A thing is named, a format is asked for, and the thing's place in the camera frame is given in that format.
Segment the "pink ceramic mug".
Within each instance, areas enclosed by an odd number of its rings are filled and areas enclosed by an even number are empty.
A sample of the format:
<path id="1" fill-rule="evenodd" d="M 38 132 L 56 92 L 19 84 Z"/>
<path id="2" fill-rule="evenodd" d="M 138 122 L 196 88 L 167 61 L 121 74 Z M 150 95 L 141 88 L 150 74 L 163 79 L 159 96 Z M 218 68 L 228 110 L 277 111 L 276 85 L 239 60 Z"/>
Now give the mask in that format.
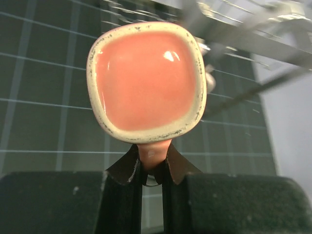
<path id="1" fill-rule="evenodd" d="M 92 45 L 86 81 L 101 128 L 136 145 L 143 168 L 160 182 L 157 166 L 172 140 L 199 123 L 206 105 L 206 72 L 194 36 L 160 21 L 112 29 Z"/>

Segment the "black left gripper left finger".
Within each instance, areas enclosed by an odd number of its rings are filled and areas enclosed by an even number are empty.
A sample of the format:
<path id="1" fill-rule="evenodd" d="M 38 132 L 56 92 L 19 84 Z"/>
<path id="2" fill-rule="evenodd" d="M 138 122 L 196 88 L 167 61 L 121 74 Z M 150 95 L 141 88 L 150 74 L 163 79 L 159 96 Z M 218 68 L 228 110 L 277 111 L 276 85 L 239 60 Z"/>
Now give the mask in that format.
<path id="1" fill-rule="evenodd" d="M 138 234 L 138 148 L 103 172 L 15 172 L 0 179 L 3 234 Z"/>

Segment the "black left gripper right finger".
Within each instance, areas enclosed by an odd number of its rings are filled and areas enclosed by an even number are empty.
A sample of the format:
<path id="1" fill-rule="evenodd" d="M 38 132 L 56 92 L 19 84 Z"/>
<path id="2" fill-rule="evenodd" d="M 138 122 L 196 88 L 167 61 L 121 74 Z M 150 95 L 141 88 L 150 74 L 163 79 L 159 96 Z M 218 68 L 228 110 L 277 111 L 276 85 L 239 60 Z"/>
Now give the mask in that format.
<path id="1" fill-rule="evenodd" d="M 164 162 L 167 234 L 309 234 L 312 207 L 292 179 L 206 174 L 174 146 Z"/>

